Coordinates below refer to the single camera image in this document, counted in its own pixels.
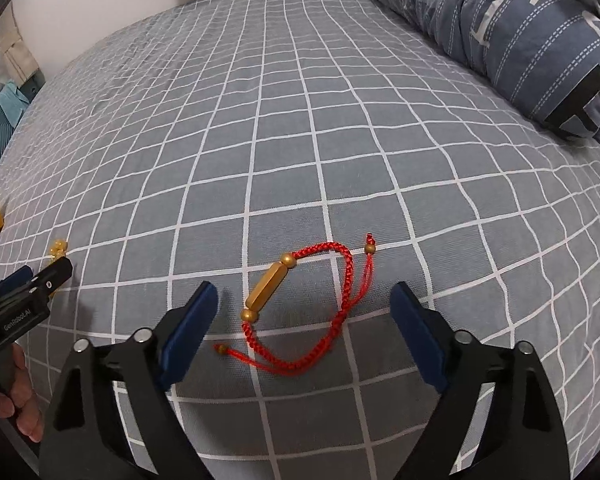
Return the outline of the person's left hand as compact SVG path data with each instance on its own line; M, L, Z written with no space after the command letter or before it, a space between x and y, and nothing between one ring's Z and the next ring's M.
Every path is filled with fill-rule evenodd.
M19 344L12 344L10 357L15 365L14 381L6 394L0 393L0 419L16 415L18 430L32 442L40 443L44 432L44 418Z

